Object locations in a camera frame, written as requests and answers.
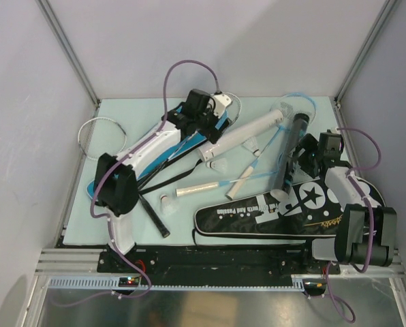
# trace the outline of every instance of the white cylinder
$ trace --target white cylinder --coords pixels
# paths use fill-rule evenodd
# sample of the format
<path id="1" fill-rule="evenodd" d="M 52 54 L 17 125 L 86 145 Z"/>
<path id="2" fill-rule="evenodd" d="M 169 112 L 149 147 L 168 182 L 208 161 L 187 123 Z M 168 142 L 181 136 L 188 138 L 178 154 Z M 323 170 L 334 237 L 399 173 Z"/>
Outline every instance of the white cylinder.
<path id="1" fill-rule="evenodd" d="M 206 142 L 197 149 L 198 155 L 203 161 L 211 160 L 212 158 L 243 143 L 247 138 L 263 133 L 270 127 L 280 123 L 282 120 L 282 112 L 278 109 L 272 110 L 268 114 L 224 134 L 216 144 Z"/>
<path id="2" fill-rule="evenodd" d="M 239 178 L 247 178 L 248 176 L 251 175 L 253 172 L 254 168 L 251 166 L 248 166 L 246 170 L 244 170 L 243 174 Z M 242 179 L 241 181 L 237 181 L 233 184 L 233 186 L 230 188 L 230 190 L 226 193 L 226 197 L 229 200 L 233 200 L 235 195 L 238 193 L 239 189 L 243 186 L 245 183 L 245 179 Z"/>
<path id="3" fill-rule="evenodd" d="M 218 182 L 207 183 L 207 184 L 200 184 L 190 187 L 185 187 L 183 189 L 176 189 L 176 195 L 179 196 L 186 196 L 187 194 L 197 193 L 201 191 L 207 191 L 208 189 L 215 189 L 219 186 Z"/>

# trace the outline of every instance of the metal floor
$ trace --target metal floor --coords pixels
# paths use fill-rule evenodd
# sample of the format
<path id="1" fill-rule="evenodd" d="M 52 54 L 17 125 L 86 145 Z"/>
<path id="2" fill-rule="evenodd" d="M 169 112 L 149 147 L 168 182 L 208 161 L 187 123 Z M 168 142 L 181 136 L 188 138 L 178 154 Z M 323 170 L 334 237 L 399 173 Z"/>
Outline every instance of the metal floor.
<path id="1" fill-rule="evenodd" d="M 357 320 L 352 326 L 403 326 L 389 279 L 334 279 L 332 288 L 353 307 Z M 152 291 L 131 300 L 100 296 L 71 308 L 49 301 L 52 296 L 59 303 L 75 302 L 96 292 L 49 289 L 39 326 L 347 326 L 330 299 L 307 300 L 300 292 Z"/>

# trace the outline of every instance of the light green table surface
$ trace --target light green table surface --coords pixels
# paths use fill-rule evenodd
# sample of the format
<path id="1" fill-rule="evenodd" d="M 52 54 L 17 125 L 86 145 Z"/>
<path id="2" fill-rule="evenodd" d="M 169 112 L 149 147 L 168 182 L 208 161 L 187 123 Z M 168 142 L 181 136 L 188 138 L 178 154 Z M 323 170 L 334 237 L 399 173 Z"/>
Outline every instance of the light green table surface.
<path id="1" fill-rule="evenodd" d="M 259 117 L 270 110 L 276 97 L 246 97 L 242 98 L 243 111 L 239 120 L 232 128 L 244 125 L 248 121 Z M 337 126 L 332 104 L 328 97 L 314 97 L 317 103 L 317 116 L 314 122 L 309 126 L 308 132 L 316 138 L 319 133 L 326 131 L 331 127 Z M 175 107 L 181 99 L 169 99 L 168 107 Z M 303 98 L 289 98 L 284 100 L 292 104 L 296 110 L 310 110 L 310 102 Z M 236 108 L 229 108 L 230 116 L 236 114 Z M 98 116 L 110 117 L 118 121 L 126 130 L 128 139 L 127 146 L 132 145 L 142 137 L 163 114 L 162 99 L 105 99 L 101 102 Z M 261 149 L 274 135 L 276 127 L 269 129 L 257 137 Z M 279 137 L 268 147 L 262 155 L 254 174 L 267 172 L 275 169 L 276 160 L 279 153 L 283 150 L 287 134 L 279 134 Z M 102 131 L 95 130 L 92 144 L 101 142 L 104 139 Z M 172 183 L 162 189 L 146 195 L 146 199 L 152 207 L 158 212 L 159 216 L 170 230 L 171 235 L 162 238 L 153 222 L 145 213 L 144 209 L 138 203 L 132 210 L 132 223 L 134 226 L 134 238 L 138 244 L 145 245 L 192 245 L 193 240 L 191 231 L 193 229 L 193 217 L 199 208 L 227 202 L 224 196 L 230 186 L 220 187 L 218 189 L 206 191 L 204 193 L 195 193 L 189 196 L 178 198 L 179 210 L 168 217 L 164 217 L 160 211 L 159 197 L 162 194 L 173 196 L 177 187 L 188 187 L 201 183 L 220 181 L 225 179 L 235 179 L 241 175 L 243 170 L 254 160 L 254 156 L 246 149 L 238 146 L 219 157 L 228 159 L 228 173 L 220 173 L 207 168 L 204 164 L 199 165 L 196 170 L 188 177 Z M 159 173 L 148 185 L 154 185 L 164 181 L 176 174 L 190 169 L 198 160 L 196 151 L 188 154 L 178 162 L 174 163 L 164 171 Z M 93 219 L 89 213 L 90 199 L 87 195 L 87 185 L 93 180 L 97 162 L 86 160 L 83 166 L 82 176 L 77 186 L 76 197 L 72 206 L 71 215 L 67 224 L 64 236 L 66 245 L 103 245 L 108 242 L 108 232 L 105 219 Z M 252 196 L 270 189 L 270 177 L 257 178 L 245 183 L 238 192 L 237 198 Z M 96 212 L 102 212 L 102 208 L 96 208 Z M 293 243 L 289 240 L 253 240 L 237 238 L 213 238 L 204 237 L 197 234 L 198 244 L 224 245 L 224 244 L 280 244 Z"/>

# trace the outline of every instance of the gray wall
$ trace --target gray wall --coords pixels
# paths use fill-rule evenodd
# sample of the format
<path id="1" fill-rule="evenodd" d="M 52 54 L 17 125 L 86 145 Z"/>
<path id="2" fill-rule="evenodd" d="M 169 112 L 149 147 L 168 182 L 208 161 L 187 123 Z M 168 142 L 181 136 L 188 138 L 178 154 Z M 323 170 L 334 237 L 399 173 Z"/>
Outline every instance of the gray wall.
<path id="1" fill-rule="evenodd" d="M 241 96 L 334 95 L 385 0 L 50 0 L 100 98 L 161 97 L 176 61 Z M 199 67 L 168 95 L 212 90 Z"/>
<path id="2" fill-rule="evenodd" d="M 0 326 L 17 320 L 57 230 L 92 112 L 35 1 L 0 1 Z"/>
<path id="3" fill-rule="evenodd" d="M 369 172 L 389 206 L 399 215 L 398 246 L 406 267 L 406 0 L 386 26 L 365 66 L 343 98 L 347 125 L 369 131 L 383 150 L 383 163 Z M 361 164 L 376 154 L 355 139 Z"/>

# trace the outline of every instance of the red wire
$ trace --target red wire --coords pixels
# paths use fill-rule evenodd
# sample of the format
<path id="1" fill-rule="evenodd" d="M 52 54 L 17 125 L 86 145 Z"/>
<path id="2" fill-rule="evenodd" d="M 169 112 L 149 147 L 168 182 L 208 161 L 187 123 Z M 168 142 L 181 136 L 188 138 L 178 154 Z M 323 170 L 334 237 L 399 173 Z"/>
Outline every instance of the red wire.
<path id="1" fill-rule="evenodd" d="M 146 272 L 146 265 L 142 262 L 141 259 L 135 261 L 136 264 L 140 264 L 142 267 L 142 271 Z"/>

